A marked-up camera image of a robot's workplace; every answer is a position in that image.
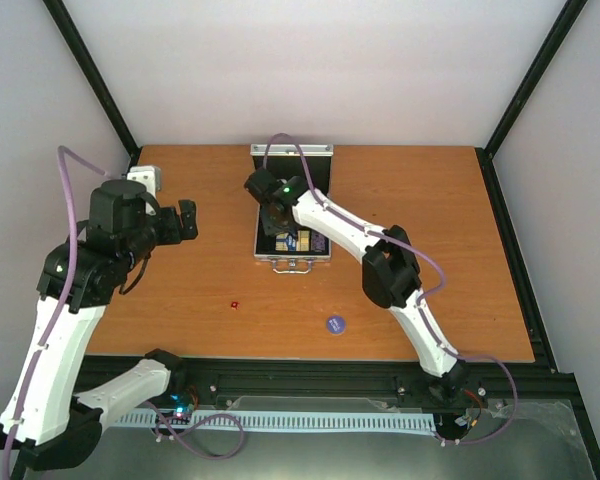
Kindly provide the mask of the blue playing card box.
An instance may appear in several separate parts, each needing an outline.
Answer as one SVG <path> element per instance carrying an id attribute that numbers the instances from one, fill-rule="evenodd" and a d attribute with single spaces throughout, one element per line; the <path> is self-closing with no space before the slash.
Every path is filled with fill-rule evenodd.
<path id="1" fill-rule="evenodd" d="M 275 250 L 278 252 L 308 252 L 311 250 L 311 233 L 300 230 L 296 235 L 280 233 L 275 237 Z"/>

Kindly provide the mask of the aluminium poker case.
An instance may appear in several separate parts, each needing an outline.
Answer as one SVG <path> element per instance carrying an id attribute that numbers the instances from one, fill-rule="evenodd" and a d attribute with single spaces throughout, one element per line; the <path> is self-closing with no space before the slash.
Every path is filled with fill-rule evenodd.
<path id="1" fill-rule="evenodd" d="M 331 259 L 330 240 L 294 219 L 292 207 L 312 182 L 328 195 L 331 184 L 331 144 L 252 144 L 254 172 L 245 189 L 258 203 L 254 257 L 276 274 L 307 274 L 317 262 Z"/>

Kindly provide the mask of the purple poker chip stack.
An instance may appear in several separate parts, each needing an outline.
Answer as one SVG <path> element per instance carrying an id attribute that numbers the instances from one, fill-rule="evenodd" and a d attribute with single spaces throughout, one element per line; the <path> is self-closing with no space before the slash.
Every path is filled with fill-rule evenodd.
<path id="1" fill-rule="evenodd" d="M 327 240 L 323 235 L 321 235 L 317 232 L 312 232 L 310 240 L 311 240 L 311 250 L 312 251 L 319 252 L 319 253 L 324 253 L 326 251 Z"/>

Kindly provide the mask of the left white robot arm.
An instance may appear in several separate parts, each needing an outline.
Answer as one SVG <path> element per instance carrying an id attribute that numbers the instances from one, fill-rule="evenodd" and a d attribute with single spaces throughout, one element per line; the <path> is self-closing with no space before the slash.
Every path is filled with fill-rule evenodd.
<path id="1" fill-rule="evenodd" d="M 185 362 L 154 349 L 131 369 L 88 391 L 74 390 L 87 344 L 116 293 L 136 285 L 152 251 L 198 235 L 196 205 L 162 207 L 148 193 L 91 203 L 89 217 L 69 220 L 66 241 L 47 256 L 37 290 L 34 334 L 16 389 L 0 414 L 3 475 L 64 470 L 83 463 L 120 417 L 188 390 Z"/>

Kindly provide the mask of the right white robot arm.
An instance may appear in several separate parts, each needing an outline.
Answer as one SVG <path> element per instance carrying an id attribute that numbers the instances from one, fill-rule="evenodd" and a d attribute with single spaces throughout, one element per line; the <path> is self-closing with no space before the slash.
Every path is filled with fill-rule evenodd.
<path id="1" fill-rule="evenodd" d="M 275 182 L 262 192 L 254 187 L 248 191 L 260 204 L 261 219 L 271 233 L 311 229 L 360 263 L 363 292 L 391 313 L 410 340 L 429 395 L 441 405 L 455 400 L 467 378 L 465 363 L 425 300 L 416 259 L 420 252 L 410 245 L 405 230 L 364 221 L 306 187 Z"/>

